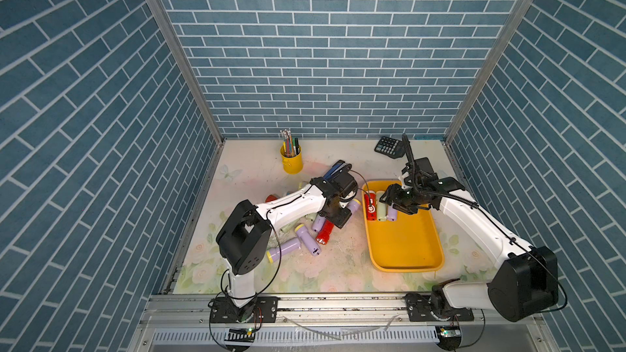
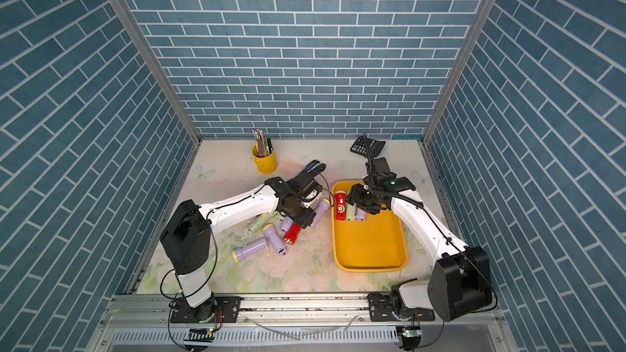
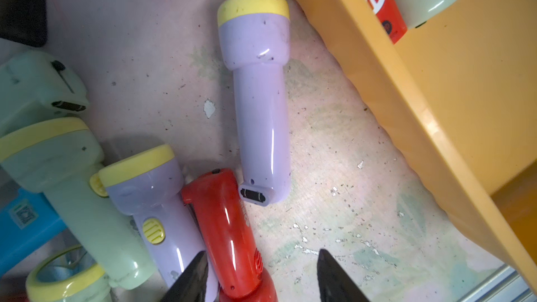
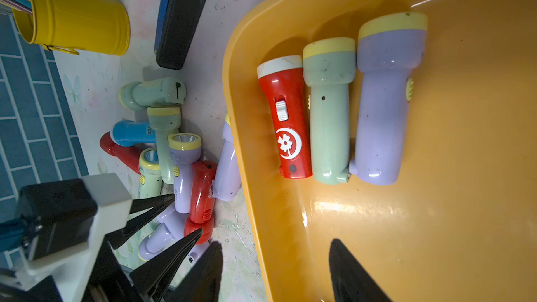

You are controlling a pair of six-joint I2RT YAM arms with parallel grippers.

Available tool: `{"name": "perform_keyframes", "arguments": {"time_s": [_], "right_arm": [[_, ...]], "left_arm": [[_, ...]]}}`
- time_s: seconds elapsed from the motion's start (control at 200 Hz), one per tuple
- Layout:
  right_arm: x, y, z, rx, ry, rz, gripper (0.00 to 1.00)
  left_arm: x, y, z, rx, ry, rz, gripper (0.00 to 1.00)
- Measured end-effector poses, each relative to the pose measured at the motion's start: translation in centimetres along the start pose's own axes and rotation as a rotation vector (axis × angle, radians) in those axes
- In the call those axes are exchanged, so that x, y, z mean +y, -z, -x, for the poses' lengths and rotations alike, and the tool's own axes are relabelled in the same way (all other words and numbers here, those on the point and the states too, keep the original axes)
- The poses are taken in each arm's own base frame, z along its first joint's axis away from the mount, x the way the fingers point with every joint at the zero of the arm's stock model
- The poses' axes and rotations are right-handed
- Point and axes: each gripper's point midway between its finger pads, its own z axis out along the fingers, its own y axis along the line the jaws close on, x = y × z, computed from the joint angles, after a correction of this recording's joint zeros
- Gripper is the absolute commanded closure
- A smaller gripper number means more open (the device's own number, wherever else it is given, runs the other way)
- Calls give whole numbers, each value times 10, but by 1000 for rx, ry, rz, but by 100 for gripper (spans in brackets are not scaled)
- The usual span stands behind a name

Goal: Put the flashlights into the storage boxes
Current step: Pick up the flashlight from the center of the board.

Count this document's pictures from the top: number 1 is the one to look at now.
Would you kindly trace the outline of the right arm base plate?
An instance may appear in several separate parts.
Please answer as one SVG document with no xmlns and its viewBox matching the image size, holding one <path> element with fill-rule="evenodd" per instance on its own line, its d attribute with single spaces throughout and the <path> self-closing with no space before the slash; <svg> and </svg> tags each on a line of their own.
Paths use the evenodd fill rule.
<svg viewBox="0 0 626 352">
<path fill-rule="evenodd" d="M 410 322 L 471 322 L 471 309 L 452 308 L 443 297 L 430 293 L 407 293 L 404 296 Z"/>
</svg>

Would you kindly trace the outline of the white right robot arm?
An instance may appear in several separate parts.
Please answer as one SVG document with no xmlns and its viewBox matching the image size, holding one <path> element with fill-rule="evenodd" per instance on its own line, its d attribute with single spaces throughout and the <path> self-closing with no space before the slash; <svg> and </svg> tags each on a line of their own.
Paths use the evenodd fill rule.
<svg viewBox="0 0 626 352">
<path fill-rule="evenodd" d="M 409 158 L 398 184 L 386 189 L 384 204 L 407 215 L 437 210 L 460 226 L 497 269 L 484 282 L 449 280 L 432 290 L 436 316 L 454 309 L 494 310 L 510 322 L 543 313 L 559 302 L 558 260 L 497 221 L 453 177 L 440 178 L 426 157 Z"/>
</svg>

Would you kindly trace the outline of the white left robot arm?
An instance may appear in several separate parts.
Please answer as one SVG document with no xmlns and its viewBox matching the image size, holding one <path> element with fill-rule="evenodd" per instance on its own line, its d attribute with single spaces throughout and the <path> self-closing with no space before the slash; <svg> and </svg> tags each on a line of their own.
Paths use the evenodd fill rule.
<svg viewBox="0 0 626 352">
<path fill-rule="evenodd" d="M 243 200 L 223 224 L 216 238 L 219 252 L 228 263 L 227 299 L 243 308 L 259 293 L 254 287 L 254 269 L 262 261 L 272 233 L 308 214 L 317 213 L 341 229 L 353 215 L 348 209 L 358 193 L 351 165 L 332 168 L 313 178 L 286 197 L 254 205 Z"/>
</svg>

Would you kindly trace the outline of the green flashlight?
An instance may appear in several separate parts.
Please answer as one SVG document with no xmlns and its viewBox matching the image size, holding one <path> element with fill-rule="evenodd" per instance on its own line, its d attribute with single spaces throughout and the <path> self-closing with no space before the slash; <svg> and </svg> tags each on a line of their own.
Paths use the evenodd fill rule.
<svg viewBox="0 0 626 352">
<path fill-rule="evenodd" d="M 376 215 L 377 220 L 380 222 L 387 220 L 387 205 L 382 201 L 384 194 L 384 191 L 376 192 Z"/>
</svg>

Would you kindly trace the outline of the yellow plastic storage tray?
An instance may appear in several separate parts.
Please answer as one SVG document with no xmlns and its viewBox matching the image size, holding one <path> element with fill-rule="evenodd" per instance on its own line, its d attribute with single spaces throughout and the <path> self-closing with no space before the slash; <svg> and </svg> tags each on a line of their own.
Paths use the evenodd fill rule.
<svg viewBox="0 0 626 352">
<path fill-rule="evenodd" d="M 435 220 L 429 211 L 414 215 L 399 213 L 394 221 L 368 219 L 363 210 L 369 256 L 374 267 L 384 272 L 437 271 L 445 264 Z"/>
</svg>

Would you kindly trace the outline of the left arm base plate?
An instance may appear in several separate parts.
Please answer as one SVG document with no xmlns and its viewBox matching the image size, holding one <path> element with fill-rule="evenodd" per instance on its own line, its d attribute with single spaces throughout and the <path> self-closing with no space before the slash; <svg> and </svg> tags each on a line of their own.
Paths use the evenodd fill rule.
<svg viewBox="0 0 626 352">
<path fill-rule="evenodd" d="M 279 298 L 274 296 L 260 296 L 238 307 L 230 298 L 216 297 L 210 308 L 210 322 L 212 324 L 248 324 L 276 322 Z"/>
</svg>

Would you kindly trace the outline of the red flashlight with white logo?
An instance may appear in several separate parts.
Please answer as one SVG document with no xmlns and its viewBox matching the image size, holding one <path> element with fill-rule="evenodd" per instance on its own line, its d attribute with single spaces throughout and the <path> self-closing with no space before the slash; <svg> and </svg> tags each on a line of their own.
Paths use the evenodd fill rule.
<svg viewBox="0 0 626 352">
<path fill-rule="evenodd" d="M 368 221 L 378 220 L 377 200 L 375 191 L 367 191 L 364 193 L 366 219 Z"/>
</svg>

